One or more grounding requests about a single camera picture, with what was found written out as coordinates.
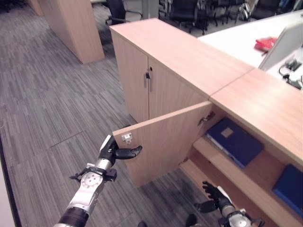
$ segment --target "blue book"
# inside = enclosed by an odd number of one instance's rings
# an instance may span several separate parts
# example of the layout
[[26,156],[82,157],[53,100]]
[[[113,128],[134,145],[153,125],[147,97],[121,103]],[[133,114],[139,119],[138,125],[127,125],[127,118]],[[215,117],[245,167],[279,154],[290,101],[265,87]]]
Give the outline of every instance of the blue book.
[[273,191],[303,218],[303,172],[288,165]]
[[240,168],[244,168],[264,148],[254,137],[229,118],[223,118],[206,136]]

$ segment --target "gray carpet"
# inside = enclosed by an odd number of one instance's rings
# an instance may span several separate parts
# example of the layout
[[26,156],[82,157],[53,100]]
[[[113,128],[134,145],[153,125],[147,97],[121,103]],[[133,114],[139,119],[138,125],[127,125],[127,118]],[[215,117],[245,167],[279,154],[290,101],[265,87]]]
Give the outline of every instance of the gray carpet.
[[[106,58],[82,65],[31,8],[0,12],[0,134],[22,226],[54,225],[78,188],[70,175],[94,163],[103,139],[134,124],[118,79],[108,11],[94,7]],[[118,178],[107,183],[89,218],[89,227],[184,226],[196,213],[206,227],[218,212],[198,214],[205,201],[177,170],[141,188],[131,182],[123,161]]]

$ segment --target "red bag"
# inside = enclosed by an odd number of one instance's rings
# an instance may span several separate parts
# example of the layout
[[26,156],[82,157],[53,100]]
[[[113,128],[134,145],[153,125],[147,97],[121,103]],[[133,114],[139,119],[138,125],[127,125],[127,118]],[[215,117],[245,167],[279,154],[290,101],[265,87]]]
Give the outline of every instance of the red bag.
[[255,49],[267,52],[274,46],[276,40],[277,38],[273,37],[257,39]]

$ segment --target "cable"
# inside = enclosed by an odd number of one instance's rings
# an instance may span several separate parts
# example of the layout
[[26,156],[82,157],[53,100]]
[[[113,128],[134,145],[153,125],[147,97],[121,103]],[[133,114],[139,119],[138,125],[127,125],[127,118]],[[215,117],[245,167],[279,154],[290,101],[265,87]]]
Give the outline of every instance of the cable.
[[283,74],[283,73],[281,73],[281,69],[283,68],[283,67],[285,67],[285,65],[286,64],[284,64],[284,65],[282,65],[280,68],[279,68],[279,74],[283,77],[283,79],[288,79],[289,78],[289,74],[287,73],[287,74]]

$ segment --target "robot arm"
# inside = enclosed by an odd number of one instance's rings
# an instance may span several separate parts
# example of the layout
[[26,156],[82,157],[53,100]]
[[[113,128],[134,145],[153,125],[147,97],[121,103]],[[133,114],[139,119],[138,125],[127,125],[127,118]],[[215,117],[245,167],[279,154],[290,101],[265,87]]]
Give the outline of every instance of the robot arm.
[[80,188],[54,227],[84,227],[95,208],[104,183],[115,181],[117,177],[116,170],[111,169],[116,159],[134,158],[141,150],[142,146],[134,149],[119,149],[114,137],[108,135],[100,148],[100,155],[95,164],[88,163],[81,173],[71,177],[80,182]]
[[195,204],[198,211],[208,213],[219,208],[222,218],[219,219],[219,226],[224,227],[252,227],[254,223],[259,222],[258,227],[264,226],[262,219],[252,219],[245,209],[236,210],[231,199],[220,186],[214,187],[207,181],[203,182],[205,192],[209,194],[210,201]]

